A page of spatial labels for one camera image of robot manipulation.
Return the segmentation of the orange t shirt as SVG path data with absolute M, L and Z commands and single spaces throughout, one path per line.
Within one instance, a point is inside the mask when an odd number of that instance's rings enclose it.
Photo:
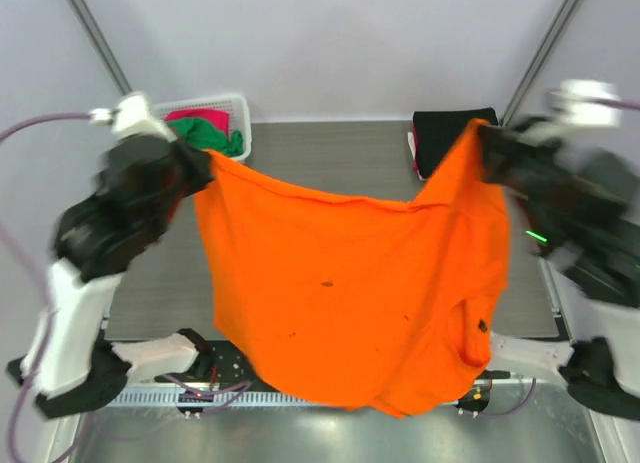
M 472 120 L 408 202 L 263 175 L 219 153 L 195 212 L 215 326 L 277 390 L 417 416 L 487 368 L 510 222 Z

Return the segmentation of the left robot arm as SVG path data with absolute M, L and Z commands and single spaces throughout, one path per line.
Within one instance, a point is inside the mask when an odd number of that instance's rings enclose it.
M 210 163 L 180 139 L 127 137 L 106 152 L 94 193 L 61 215 L 47 308 L 29 352 L 6 366 L 19 385 L 39 366 L 35 405 L 45 418 L 96 411 L 142 380 L 181 374 L 200 382 L 211 374 L 215 352 L 193 329 L 138 343 L 104 338 L 131 262 L 160 242 L 181 201 L 212 181 Z

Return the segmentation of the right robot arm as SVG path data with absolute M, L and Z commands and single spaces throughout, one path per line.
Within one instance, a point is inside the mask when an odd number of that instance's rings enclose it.
M 483 179 L 510 190 L 535 254 L 565 245 L 576 253 L 562 273 L 596 318 L 570 341 L 491 335 L 490 369 L 545 380 L 594 412 L 639 418 L 639 227 L 626 219 L 639 191 L 628 162 L 600 150 L 579 168 L 561 164 L 561 125 L 542 117 L 515 128 L 478 129 Z

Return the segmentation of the white plastic basket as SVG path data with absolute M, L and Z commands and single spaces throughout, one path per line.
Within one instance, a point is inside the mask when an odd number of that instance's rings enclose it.
M 176 110 L 214 109 L 229 115 L 231 131 L 239 131 L 243 136 L 243 152 L 234 161 L 244 164 L 252 151 L 252 128 L 250 110 L 247 100 L 238 93 L 223 93 L 220 95 L 194 98 L 174 102 L 154 104 L 153 109 L 158 117 L 164 118 Z

